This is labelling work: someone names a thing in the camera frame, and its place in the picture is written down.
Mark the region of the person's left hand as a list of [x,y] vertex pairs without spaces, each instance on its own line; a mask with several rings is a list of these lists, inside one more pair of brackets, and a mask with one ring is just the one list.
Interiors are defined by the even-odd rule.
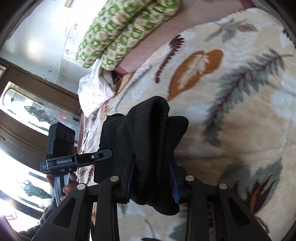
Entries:
[[[54,178],[51,175],[47,175],[47,180],[52,188],[54,188]],[[78,177],[75,173],[71,173],[69,176],[69,183],[68,185],[64,186],[63,192],[65,195],[59,198],[60,201],[63,201],[71,191],[75,190],[79,182],[77,181]]]

